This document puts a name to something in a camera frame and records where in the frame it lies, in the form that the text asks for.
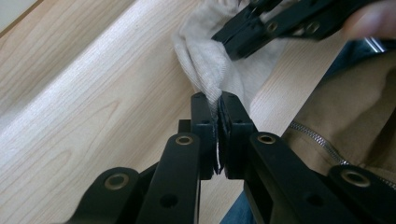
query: wooden table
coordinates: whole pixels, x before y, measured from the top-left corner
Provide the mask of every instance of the wooden table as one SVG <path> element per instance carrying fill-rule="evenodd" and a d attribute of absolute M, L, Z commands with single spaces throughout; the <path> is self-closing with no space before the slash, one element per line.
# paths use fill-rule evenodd
<path fill-rule="evenodd" d="M 170 36 L 197 4 L 48 0 L 0 38 L 0 223 L 65 222 L 103 171 L 160 158 L 190 118 Z M 284 132 L 342 45 L 289 42 L 251 106 L 260 130 Z M 241 190 L 204 181 L 201 223 L 219 223 Z"/>

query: person's hand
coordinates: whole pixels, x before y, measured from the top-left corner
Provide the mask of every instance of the person's hand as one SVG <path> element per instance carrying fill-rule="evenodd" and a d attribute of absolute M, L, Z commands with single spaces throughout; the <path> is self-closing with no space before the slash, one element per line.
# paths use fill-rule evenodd
<path fill-rule="evenodd" d="M 343 27 L 348 39 L 363 37 L 396 37 L 396 0 L 383 0 L 361 8 L 350 16 Z"/>

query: black metal bracket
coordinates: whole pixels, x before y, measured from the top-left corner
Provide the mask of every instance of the black metal bracket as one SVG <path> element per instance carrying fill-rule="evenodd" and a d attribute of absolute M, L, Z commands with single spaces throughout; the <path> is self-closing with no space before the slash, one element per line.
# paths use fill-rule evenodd
<path fill-rule="evenodd" d="M 105 171 L 67 223 L 197 223 L 200 181 L 220 171 L 217 141 L 225 174 L 245 180 L 258 223 L 396 223 L 396 192 L 376 175 L 350 165 L 316 174 L 280 137 L 258 132 L 228 92 L 219 99 L 219 122 L 205 96 L 193 95 L 191 120 L 180 121 L 158 164 L 141 174 Z"/>
<path fill-rule="evenodd" d="M 321 40 L 343 25 L 356 10 L 375 0 L 300 0 L 262 21 L 260 15 L 272 10 L 279 0 L 251 0 L 212 39 L 221 42 L 232 60 L 246 58 L 278 37 Z"/>

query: white cloth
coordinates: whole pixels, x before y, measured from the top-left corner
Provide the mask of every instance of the white cloth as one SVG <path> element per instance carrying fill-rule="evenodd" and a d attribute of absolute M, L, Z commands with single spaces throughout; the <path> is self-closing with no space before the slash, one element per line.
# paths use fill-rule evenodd
<path fill-rule="evenodd" d="M 222 91 L 236 94 L 248 111 L 285 45 L 284 40 L 274 40 L 247 59 L 232 62 L 223 45 L 211 40 L 247 3 L 243 1 L 239 6 L 239 0 L 204 0 L 173 35 L 181 66 L 195 90 L 206 95 L 213 115 Z"/>

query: zipper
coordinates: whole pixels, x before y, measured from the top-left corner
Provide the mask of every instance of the zipper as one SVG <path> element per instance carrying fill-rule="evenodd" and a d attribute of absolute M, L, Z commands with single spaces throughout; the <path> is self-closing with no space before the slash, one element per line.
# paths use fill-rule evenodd
<path fill-rule="evenodd" d="M 335 149 L 335 147 L 332 146 L 332 144 L 327 141 L 324 137 L 322 137 L 320 134 L 316 133 L 315 131 L 309 129 L 308 127 L 305 127 L 303 124 L 297 123 L 295 121 L 292 121 L 291 124 L 289 125 L 289 128 L 294 129 L 296 131 L 305 133 L 308 135 L 310 138 L 312 138 L 315 142 L 317 142 L 320 146 L 322 146 L 329 154 L 330 156 L 340 165 L 349 165 L 349 161 L 345 160 Z M 385 178 L 378 177 L 380 180 L 382 180 L 384 183 L 386 183 L 388 186 L 396 190 L 396 184 L 393 182 L 388 181 Z"/>

